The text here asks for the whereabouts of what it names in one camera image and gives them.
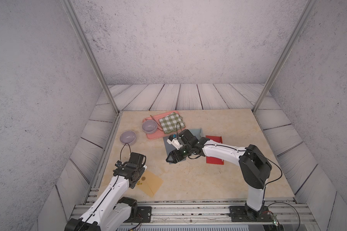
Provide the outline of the yellow envelope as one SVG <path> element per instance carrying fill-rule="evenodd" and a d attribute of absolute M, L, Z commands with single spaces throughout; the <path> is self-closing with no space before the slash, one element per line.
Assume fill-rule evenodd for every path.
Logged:
<path fill-rule="evenodd" d="M 163 184 L 163 180 L 146 170 L 137 183 L 137 187 L 149 197 L 153 197 Z"/>

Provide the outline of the red envelope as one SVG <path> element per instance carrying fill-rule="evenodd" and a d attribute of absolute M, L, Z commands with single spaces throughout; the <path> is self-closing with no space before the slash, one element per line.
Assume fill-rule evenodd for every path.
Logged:
<path fill-rule="evenodd" d="M 206 138 L 213 140 L 218 143 L 223 143 L 221 136 L 206 136 Z M 218 159 L 216 157 L 206 157 L 206 163 L 207 164 L 213 164 L 213 165 L 224 165 L 224 161 L 222 159 Z"/>

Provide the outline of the grey envelope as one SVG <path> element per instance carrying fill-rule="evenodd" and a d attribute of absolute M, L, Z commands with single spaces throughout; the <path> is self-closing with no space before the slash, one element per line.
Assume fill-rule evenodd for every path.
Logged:
<path fill-rule="evenodd" d="M 165 149 L 166 149 L 167 156 L 168 156 L 170 152 L 176 152 L 177 153 L 177 150 L 172 145 L 167 143 L 167 138 L 168 138 L 168 136 L 164 137 L 163 141 L 164 141 Z"/>

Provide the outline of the light blue envelope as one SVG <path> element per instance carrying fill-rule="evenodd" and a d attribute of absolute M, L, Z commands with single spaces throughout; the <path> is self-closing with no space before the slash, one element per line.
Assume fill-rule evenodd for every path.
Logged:
<path fill-rule="evenodd" d="M 189 129 L 189 131 L 195 136 L 197 139 L 200 139 L 201 137 L 205 137 L 203 134 L 202 129 Z"/>

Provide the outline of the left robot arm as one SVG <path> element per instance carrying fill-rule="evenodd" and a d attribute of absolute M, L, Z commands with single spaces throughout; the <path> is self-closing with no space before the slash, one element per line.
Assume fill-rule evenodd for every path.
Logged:
<path fill-rule="evenodd" d="M 116 231 L 124 222 L 141 223 L 137 201 L 124 197 L 133 189 L 147 169 L 146 156 L 130 153 L 128 161 L 117 161 L 113 177 L 94 204 L 79 219 L 70 219 L 66 231 Z"/>

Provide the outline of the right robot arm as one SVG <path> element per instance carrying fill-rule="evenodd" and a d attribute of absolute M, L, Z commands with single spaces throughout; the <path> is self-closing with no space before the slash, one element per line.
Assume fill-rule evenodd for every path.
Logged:
<path fill-rule="evenodd" d="M 248 184 L 245 209 L 249 212 L 261 212 L 272 166 L 257 146 L 236 147 L 206 137 L 198 139 L 189 130 L 170 135 L 167 143 L 174 147 L 166 159 L 168 163 L 176 164 L 185 158 L 202 156 L 218 158 L 239 166 L 244 181 Z"/>

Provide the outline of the pink tray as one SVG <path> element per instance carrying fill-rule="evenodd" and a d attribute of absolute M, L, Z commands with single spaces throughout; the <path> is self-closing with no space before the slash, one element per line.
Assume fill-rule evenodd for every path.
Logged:
<path fill-rule="evenodd" d="M 165 113 L 157 114 L 157 115 L 154 115 L 153 118 L 155 119 L 155 121 L 157 122 L 157 124 L 160 125 L 159 120 L 160 120 L 161 118 L 164 118 L 164 117 L 166 117 L 166 116 L 169 116 L 169 115 L 172 114 L 172 113 L 178 114 L 178 115 L 181 117 L 182 121 L 184 121 L 183 117 L 180 115 L 180 113 L 179 113 L 178 111 L 168 111 L 168 112 L 165 112 Z M 185 128 L 186 128 L 184 122 L 183 122 L 183 124 L 184 124 L 184 125 L 181 125 L 181 127 L 178 126 L 179 131 L 181 131 L 182 129 L 185 129 Z M 154 133 L 152 133 L 152 134 L 146 134 L 146 136 L 147 136 L 147 138 L 148 138 L 149 140 L 154 140 L 154 139 L 163 138 L 163 137 L 172 135 L 172 134 L 176 133 L 176 131 L 177 131 L 177 129 L 175 129 L 172 133 L 164 133 L 163 131 L 160 131 L 159 129 L 157 129 Z"/>

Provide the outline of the lilac bowl on table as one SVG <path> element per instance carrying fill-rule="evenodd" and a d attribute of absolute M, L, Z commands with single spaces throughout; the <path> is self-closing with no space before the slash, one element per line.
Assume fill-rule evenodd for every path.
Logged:
<path fill-rule="evenodd" d="M 124 131 L 119 140 L 122 144 L 133 145 L 137 140 L 137 134 L 134 131 Z"/>

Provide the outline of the green checkered cloth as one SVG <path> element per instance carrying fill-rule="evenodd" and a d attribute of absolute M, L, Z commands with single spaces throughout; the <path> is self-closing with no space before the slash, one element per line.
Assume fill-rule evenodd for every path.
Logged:
<path fill-rule="evenodd" d="M 165 134 L 177 132 L 177 130 L 182 130 L 186 127 L 183 117 L 176 112 L 159 119 L 159 123 Z"/>

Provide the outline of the lilac bowl on tray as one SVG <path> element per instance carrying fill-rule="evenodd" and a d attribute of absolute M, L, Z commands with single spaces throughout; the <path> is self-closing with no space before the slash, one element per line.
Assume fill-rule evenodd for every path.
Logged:
<path fill-rule="evenodd" d="M 158 126 L 153 120 L 146 120 L 142 124 L 142 130 L 145 134 L 153 134 L 157 131 Z"/>

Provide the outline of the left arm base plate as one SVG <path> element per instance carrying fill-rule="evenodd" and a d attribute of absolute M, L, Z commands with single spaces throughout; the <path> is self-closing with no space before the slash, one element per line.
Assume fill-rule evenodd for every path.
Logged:
<path fill-rule="evenodd" d="M 124 223 L 150 223 L 152 207 L 133 207 L 129 218 Z"/>

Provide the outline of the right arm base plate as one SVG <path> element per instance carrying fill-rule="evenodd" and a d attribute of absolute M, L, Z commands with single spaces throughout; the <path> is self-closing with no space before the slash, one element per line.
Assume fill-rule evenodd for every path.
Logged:
<path fill-rule="evenodd" d="M 266 206 L 262 206 L 260 211 L 255 211 L 247 205 L 230 206 L 229 216 L 232 222 L 274 222 L 274 218 Z"/>

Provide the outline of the left aluminium frame post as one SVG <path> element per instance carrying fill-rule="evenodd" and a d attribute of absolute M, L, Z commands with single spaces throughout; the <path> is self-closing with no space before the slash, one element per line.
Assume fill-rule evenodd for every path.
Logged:
<path fill-rule="evenodd" d="M 94 71 L 94 73 L 95 73 L 95 75 L 96 75 L 96 77 L 97 77 L 97 79 L 98 79 L 98 81 L 102 87 L 102 90 L 107 97 L 107 100 L 111 104 L 114 113 L 118 115 L 120 111 L 119 111 L 118 107 L 116 106 L 116 103 L 113 99 L 113 96 L 112 96 L 110 90 L 109 90 L 109 87 L 107 86 L 107 83 L 106 83 L 106 80 L 103 76 L 103 73 L 102 73 L 102 71 L 101 71 L 101 69 L 97 63 L 95 55 L 91 49 L 91 46 L 87 40 L 87 37 L 83 31 L 82 25 L 81 25 L 77 15 L 76 15 L 76 12 L 72 6 L 72 2 L 69 0 L 61 0 L 60 2 L 62 4 L 69 20 L 70 20 L 70 23 L 71 23 L 71 25 L 72 25 L 75 33 L 76 33 L 77 38 L 79 39 L 79 41 L 83 47 L 83 50 L 87 56 L 88 61 L 90 62 L 91 66 L 93 68 L 93 71 Z"/>

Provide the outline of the aluminium frame post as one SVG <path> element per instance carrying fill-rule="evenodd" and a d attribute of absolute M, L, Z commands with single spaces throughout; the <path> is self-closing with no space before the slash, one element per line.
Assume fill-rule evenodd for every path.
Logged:
<path fill-rule="evenodd" d="M 95 55 L 91 49 L 91 46 L 87 40 L 87 37 L 83 31 L 82 25 L 81 25 L 77 15 L 76 15 L 76 12 L 72 6 L 72 2 L 69 0 L 61 0 L 60 2 L 62 4 L 69 20 L 70 20 L 70 23 L 71 23 L 71 25 L 72 25 L 75 33 L 76 33 L 77 38 L 79 39 L 79 41 L 83 47 L 83 50 L 87 56 L 88 61 L 90 62 L 91 66 L 93 68 L 93 71 L 94 71 L 94 73 L 95 73 L 95 75 L 96 75 L 96 77 L 97 77 L 97 79 L 98 79 L 98 81 L 102 87 L 102 90 L 107 97 L 107 100 L 111 104 L 114 113 L 118 115 L 120 111 L 119 111 L 118 107 L 116 106 L 116 103 L 113 99 L 113 96 L 112 96 L 110 90 L 109 90 L 109 87 L 107 86 L 107 83 L 106 83 L 106 80 L 103 76 L 103 73 L 102 73 L 102 71 L 101 71 L 101 69 L 97 63 Z"/>
<path fill-rule="evenodd" d="M 292 33 L 290 34 L 277 62 L 275 63 L 275 66 L 273 68 L 273 70 L 271 71 L 254 107 L 252 108 L 252 112 L 255 115 L 256 112 L 258 111 L 258 109 L 260 109 L 266 95 L 267 92 L 271 89 L 273 83 L 275 82 L 279 72 L 281 71 L 284 63 L 286 62 L 286 60 L 288 59 L 289 54 L 291 53 L 294 44 L 296 43 L 296 41 L 298 40 L 300 34 L 302 33 L 305 25 L 308 22 L 308 19 L 310 18 L 311 14 L 313 13 L 317 3 L 319 1 L 317 0 L 309 0 L 306 3 L 305 8 L 303 9 L 301 16 L 299 18 L 299 20 L 297 21 L 296 26 L 294 27 L 294 29 L 292 30 Z"/>

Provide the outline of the right aluminium frame post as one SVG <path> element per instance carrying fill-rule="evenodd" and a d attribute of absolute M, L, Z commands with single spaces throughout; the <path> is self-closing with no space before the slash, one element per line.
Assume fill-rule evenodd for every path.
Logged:
<path fill-rule="evenodd" d="M 297 21 L 296 26 L 294 27 L 294 29 L 292 30 L 292 33 L 290 34 L 277 62 L 275 63 L 275 66 L 273 68 L 273 70 L 271 71 L 254 107 L 252 108 L 252 112 L 255 115 L 256 112 L 258 111 L 258 109 L 260 109 L 266 95 L 267 92 L 271 89 L 273 83 L 275 82 L 279 72 L 281 71 L 284 63 L 286 62 L 286 60 L 288 59 L 289 54 L 291 53 L 294 44 L 296 43 L 296 41 L 298 40 L 300 34 L 302 33 L 305 25 L 308 22 L 308 19 L 310 18 L 311 14 L 313 13 L 317 3 L 319 1 L 317 0 L 309 0 L 306 3 L 305 8 L 303 9 L 301 16 L 299 18 L 299 20 Z"/>

